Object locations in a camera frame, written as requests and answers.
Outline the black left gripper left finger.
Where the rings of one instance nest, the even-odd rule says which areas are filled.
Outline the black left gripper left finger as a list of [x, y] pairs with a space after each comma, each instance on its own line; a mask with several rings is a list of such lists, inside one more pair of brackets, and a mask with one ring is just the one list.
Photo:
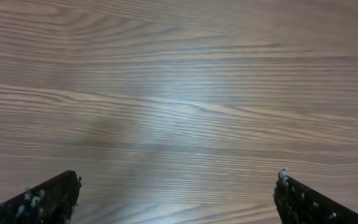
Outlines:
[[68, 224], [81, 187], [81, 177], [67, 170], [1, 202], [0, 224]]

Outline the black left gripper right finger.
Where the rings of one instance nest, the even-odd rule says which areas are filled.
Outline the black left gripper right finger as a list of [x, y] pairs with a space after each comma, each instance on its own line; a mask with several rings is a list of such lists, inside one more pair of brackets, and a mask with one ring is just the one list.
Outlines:
[[278, 173], [273, 199], [282, 224], [358, 224], [358, 213]]

